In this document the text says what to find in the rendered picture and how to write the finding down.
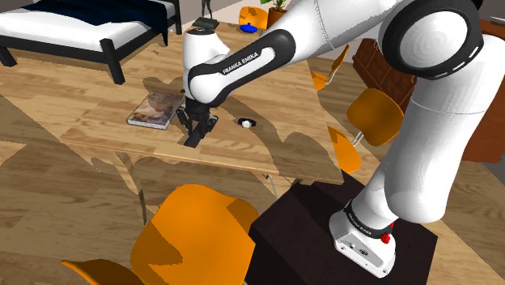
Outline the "orange shell chair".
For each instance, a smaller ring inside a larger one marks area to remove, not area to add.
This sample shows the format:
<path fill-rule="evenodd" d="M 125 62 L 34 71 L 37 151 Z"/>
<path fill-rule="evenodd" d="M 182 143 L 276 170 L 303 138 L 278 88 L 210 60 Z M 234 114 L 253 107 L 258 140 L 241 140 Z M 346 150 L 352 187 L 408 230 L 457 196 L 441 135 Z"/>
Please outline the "orange shell chair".
<path fill-rule="evenodd" d="M 328 131 L 340 169 L 346 173 L 357 171 L 361 167 L 361 159 L 350 140 L 331 126 Z"/>
<path fill-rule="evenodd" d="M 328 75 L 324 75 L 324 74 L 321 74 L 321 73 L 318 73 L 315 71 L 311 72 L 312 81 L 313 81 L 314 87 L 317 91 L 323 89 L 324 87 L 328 86 L 332 82 L 333 77 L 336 74 L 336 71 L 344 62 L 344 59 L 347 55 L 349 48 L 350 48 L 350 46 L 346 45 L 345 48 L 343 49 L 342 53 L 334 60 L 334 62 L 332 64 L 332 70 Z"/>
<path fill-rule="evenodd" d="M 404 118 L 399 105 L 375 88 L 362 92 L 346 114 L 349 122 L 359 129 L 351 140 L 353 146 L 362 138 L 373 147 L 384 145 L 398 134 Z"/>
<path fill-rule="evenodd" d="M 146 285 L 243 285 L 258 213 L 204 185 L 173 190 L 138 237 L 130 258 Z"/>
<path fill-rule="evenodd" d="M 145 285 L 131 270 L 106 259 L 85 262 L 63 260 L 61 264 L 71 268 L 91 285 Z"/>
<path fill-rule="evenodd" d="M 254 6 L 244 6 L 240 9 L 239 25 L 250 23 L 258 29 L 266 30 L 268 21 L 268 12 Z"/>

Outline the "black bed with white mattress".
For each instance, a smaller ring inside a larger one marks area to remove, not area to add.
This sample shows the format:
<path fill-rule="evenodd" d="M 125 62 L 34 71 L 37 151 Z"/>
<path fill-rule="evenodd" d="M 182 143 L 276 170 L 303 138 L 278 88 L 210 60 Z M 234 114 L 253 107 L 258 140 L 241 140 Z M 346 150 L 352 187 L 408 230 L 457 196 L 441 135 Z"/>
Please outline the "black bed with white mattress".
<path fill-rule="evenodd" d="M 0 62 L 16 65 L 9 49 L 98 62 L 123 84 L 120 61 L 170 27 L 182 33 L 180 0 L 39 0 L 0 13 Z"/>

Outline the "potted plant in orange pot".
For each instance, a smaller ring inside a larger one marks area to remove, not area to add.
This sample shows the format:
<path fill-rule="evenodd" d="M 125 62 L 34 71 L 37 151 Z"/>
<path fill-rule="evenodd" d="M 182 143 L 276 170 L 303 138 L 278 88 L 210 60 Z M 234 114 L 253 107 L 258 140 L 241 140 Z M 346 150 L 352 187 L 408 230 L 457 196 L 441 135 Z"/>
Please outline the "potted plant in orange pot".
<path fill-rule="evenodd" d="M 286 0 L 260 0 L 260 4 L 264 5 L 266 3 L 272 3 L 272 7 L 269 8 L 268 18 L 267 18 L 267 28 L 270 28 L 274 23 L 276 23 L 283 15 L 286 14 Z"/>

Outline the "dark robot stand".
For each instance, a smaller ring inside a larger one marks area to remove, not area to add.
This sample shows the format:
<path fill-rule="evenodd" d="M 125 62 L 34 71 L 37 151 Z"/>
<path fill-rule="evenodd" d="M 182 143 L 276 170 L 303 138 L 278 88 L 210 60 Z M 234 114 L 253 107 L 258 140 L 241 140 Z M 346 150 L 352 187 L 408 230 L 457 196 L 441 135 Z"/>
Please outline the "dark robot stand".
<path fill-rule="evenodd" d="M 396 261 L 382 279 L 335 249 L 329 218 L 364 187 L 343 177 L 342 185 L 293 184 L 252 223 L 248 285 L 427 285 L 437 237 L 422 225 L 395 222 Z"/>

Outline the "brown wooden dresser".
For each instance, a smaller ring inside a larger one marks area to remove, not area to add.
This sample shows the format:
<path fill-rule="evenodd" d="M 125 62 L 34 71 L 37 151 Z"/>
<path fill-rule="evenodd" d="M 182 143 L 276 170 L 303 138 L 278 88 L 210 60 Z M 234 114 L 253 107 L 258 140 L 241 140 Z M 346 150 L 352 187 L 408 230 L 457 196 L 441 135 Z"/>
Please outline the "brown wooden dresser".
<path fill-rule="evenodd" d="M 352 57 L 353 67 L 367 87 L 378 89 L 405 110 L 410 102 L 417 78 L 391 68 L 377 43 L 365 36 Z M 463 160 L 496 164 L 505 154 L 505 77 L 469 140 Z"/>

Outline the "black flat rectangular object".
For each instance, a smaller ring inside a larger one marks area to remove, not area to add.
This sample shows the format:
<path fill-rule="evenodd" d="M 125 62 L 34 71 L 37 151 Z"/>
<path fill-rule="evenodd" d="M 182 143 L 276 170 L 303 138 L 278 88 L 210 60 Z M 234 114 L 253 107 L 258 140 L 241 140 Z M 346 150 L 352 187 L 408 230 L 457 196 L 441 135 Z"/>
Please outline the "black flat rectangular object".
<path fill-rule="evenodd" d="M 205 135 L 198 132 L 192 132 L 191 135 L 185 140 L 184 145 L 186 147 L 196 148 L 199 142 L 205 137 Z"/>

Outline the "book with brown picture cover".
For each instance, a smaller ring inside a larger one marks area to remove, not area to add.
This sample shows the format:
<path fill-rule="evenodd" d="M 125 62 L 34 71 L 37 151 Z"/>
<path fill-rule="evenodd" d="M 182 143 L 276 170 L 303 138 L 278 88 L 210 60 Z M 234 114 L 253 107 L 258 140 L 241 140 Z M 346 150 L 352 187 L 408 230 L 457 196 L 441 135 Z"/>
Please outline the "book with brown picture cover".
<path fill-rule="evenodd" d="M 126 122 L 129 125 L 165 130 L 184 98 L 180 93 L 153 91 L 127 117 Z"/>

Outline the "dark figure statue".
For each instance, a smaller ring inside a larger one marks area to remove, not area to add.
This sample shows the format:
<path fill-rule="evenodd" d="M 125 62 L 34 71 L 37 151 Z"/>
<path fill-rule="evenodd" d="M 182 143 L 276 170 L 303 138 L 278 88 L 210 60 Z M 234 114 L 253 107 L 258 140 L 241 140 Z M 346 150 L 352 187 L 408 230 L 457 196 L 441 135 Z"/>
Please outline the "dark figure statue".
<path fill-rule="evenodd" d="M 211 0 L 202 0 L 202 15 L 193 22 L 193 27 L 209 29 L 218 27 L 219 22 L 213 17 L 210 2 Z"/>

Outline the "wooden table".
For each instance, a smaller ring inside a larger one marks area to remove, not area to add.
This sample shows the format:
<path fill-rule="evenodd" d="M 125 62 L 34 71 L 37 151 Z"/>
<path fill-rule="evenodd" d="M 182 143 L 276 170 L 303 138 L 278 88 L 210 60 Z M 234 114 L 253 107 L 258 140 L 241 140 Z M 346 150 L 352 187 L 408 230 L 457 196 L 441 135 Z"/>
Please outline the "wooden table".
<path fill-rule="evenodd" d="M 112 163 L 132 191 L 143 193 L 150 212 L 186 183 L 206 185 L 264 211 L 296 181 L 343 182 L 306 62 L 236 90 L 214 109 L 218 122 L 196 148 L 184 145 L 187 131 L 178 120 L 165 130 L 127 124 L 150 91 L 181 90 L 182 43 L 176 34 L 167 42 L 150 41 L 134 58 L 139 70 L 61 140 L 80 154 Z M 257 124 L 243 128 L 239 118 Z"/>

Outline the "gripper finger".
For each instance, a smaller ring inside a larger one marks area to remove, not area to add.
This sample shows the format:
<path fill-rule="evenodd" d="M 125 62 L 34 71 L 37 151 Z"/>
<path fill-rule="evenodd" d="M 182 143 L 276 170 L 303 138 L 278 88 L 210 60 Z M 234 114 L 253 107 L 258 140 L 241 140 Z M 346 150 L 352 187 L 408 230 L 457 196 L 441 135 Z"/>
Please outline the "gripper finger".
<path fill-rule="evenodd" d="M 186 116 L 185 109 L 178 108 L 176 114 L 180 123 L 187 129 L 188 134 L 191 134 L 193 132 L 193 121 Z"/>
<path fill-rule="evenodd" d="M 204 137 L 211 132 L 218 121 L 218 117 L 211 114 L 202 114 L 198 119 L 197 130 Z"/>

